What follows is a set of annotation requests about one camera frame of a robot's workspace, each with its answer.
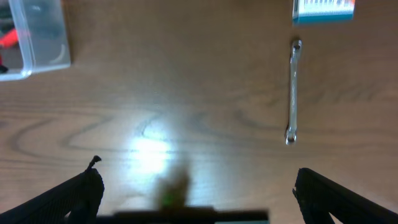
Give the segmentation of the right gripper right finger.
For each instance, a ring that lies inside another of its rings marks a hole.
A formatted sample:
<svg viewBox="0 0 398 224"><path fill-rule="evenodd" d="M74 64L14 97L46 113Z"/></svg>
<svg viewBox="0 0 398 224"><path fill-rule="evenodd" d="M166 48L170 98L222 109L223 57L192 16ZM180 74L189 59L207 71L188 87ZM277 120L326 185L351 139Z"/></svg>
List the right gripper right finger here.
<svg viewBox="0 0 398 224"><path fill-rule="evenodd" d="M397 214L309 169L298 170L293 194L306 224L397 223Z"/></svg>

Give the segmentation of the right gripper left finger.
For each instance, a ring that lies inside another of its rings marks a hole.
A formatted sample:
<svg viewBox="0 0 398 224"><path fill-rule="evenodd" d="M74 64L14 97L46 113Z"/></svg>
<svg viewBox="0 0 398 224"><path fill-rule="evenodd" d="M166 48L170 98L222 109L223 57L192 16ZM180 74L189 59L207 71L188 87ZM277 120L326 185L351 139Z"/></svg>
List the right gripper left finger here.
<svg viewBox="0 0 398 224"><path fill-rule="evenodd" d="M1 223L94 223L104 183L94 156L80 174L1 214Z"/></svg>

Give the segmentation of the clear plastic container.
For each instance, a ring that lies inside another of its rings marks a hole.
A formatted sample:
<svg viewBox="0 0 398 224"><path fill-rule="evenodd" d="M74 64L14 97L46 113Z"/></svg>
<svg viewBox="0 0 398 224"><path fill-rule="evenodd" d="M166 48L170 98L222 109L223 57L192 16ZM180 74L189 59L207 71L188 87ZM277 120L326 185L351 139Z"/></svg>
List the clear plastic container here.
<svg viewBox="0 0 398 224"><path fill-rule="evenodd" d="M9 69L1 74L2 82L71 65L63 1L1 1L1 37L13 28L19 43L1 49L3 65Z"/></svg>

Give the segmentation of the red handled pliers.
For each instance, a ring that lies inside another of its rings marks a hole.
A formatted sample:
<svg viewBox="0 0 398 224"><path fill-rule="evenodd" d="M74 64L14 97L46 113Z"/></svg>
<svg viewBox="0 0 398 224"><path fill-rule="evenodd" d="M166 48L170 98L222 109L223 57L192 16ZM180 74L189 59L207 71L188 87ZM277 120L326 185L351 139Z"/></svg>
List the red handled pliers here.
<svg viewBox="0 0 398 224"><path fill-rule="evenodd" d="M18 34L15 28L11 29L9 32L1 37L1 49L8 49L19 43ZM3 65L1 57L1 74L6 73L9 69Z"/></svg>

